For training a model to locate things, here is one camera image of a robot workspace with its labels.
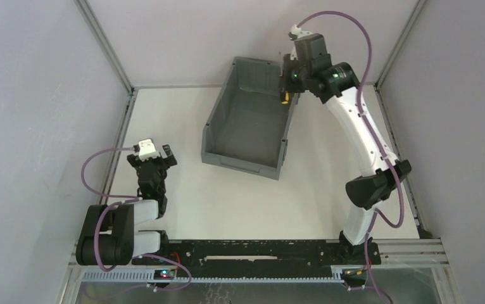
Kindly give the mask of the black yellow screwdriver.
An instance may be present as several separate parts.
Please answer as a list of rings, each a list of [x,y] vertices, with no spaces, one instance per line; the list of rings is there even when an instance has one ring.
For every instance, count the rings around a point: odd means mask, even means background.
[[[289,53],[286,53],[286,54],[282,54],[281,55],[281,64],[280,64],[280,73],[283,69],[286,69],[286,66],[287,66],[287,62],[290,60],[290,54]],[[286,94],[281,94],[280,93],[280,101],[283,105],[286,105],[289,103],[289,93],[286,93]]]

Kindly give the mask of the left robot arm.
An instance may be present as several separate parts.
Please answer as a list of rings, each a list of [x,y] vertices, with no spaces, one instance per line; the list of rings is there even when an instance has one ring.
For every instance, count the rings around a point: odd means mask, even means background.
[[[127,161],[137,174],[135,195],[114,195],[117,202],[91,205],[75,250],[77,263],[108,272],[132,258],[166,246],[165,231],[138,231],[137,224],[158,220],[167,210],[165,180],[177,160],[169,145],[159,151],[149,139],[129,148]]]

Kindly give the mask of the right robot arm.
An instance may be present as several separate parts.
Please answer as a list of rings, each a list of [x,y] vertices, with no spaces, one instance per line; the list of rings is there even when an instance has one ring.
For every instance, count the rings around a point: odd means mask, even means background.
[[[365,104],[358,78],[347,63],[333,65],[328,55],[303,60],[293,54],[282,57],[280,96],[290,97],[311,92],[334,115],[355,150],[360,176],[347,182],[345,190],[352,206],[339,240],[350,255],[364,250],[379,203],[393,191],[400,199],[400,217],[393,224],[400,227],[405,216],[401,183],[411,172],[408,160],[400,160],[386,142]]]

